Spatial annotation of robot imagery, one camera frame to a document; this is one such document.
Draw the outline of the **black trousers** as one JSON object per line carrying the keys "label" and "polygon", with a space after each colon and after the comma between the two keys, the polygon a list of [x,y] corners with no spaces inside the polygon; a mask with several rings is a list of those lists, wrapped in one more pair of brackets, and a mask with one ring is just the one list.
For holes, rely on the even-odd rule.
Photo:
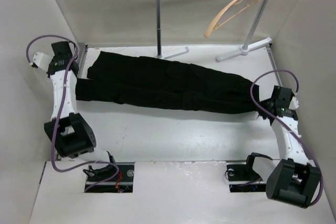
{"label": "black trousers", "polygon": [[151,57],[102,51],[76,84],[78,101],[242,114],[257,110],[259,86],[240,75]]}

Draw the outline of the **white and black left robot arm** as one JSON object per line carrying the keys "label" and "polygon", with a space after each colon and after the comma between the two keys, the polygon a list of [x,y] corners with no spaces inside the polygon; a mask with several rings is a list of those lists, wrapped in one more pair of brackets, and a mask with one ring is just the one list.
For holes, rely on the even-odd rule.
{"label": "white and black left robot arm", "polygon": [[[55,42],[51,47],[54,56],[48,63],[47,76],[53,86],[54,107],[51,120],[44,124],[51,140],[51,165],[59,173],[83,167],[89,177],[96,177],[100,182],[113,181],[120,169],[108,151],[95,153],[95,134],[77,109],[78,49],[71,49],[67,41]],[[85,158],[83,163],[61,169],[56,164],[56,154],[72,159],[84,155]]]}

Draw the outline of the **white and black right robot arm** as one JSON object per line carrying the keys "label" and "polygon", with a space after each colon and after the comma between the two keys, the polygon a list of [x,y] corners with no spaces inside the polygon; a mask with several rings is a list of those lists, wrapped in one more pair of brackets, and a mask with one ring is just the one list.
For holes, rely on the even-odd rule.
{"label": "white and black right robot arm", "polygon": [[268,119],[276,136],[280,161],[267,155],[251,153],[244,175],[260,177],[266,183],[266,196],[300,208],[308,208],[322,178],[321,170],[312,166],[298,132],[298,101],[289,88],[274,86],[269,99],[259,102],[258,113]]}

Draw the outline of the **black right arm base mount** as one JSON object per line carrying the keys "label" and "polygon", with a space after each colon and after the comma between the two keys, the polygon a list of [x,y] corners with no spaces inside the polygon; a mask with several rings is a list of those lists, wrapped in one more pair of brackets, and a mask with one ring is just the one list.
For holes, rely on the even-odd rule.
{"label": "black right arm base mount", "polygon": [[266,183],[252,171],[246,170],[246,163],[233,162],[226,164],[225,178],[228,180],[231,193],[264,193]]}

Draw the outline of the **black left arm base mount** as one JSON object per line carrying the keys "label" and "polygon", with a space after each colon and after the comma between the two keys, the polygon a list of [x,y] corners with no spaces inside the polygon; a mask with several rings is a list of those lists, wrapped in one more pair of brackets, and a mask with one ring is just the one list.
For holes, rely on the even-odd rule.
{"label": "black left arm base mount", "polygon": [[134,163],[117,163],[119,172],[109,180],[102,182],[116,173],[116,168],[106,166],[84,169],[86,175],[85,193],[132,193],[134,181]]}

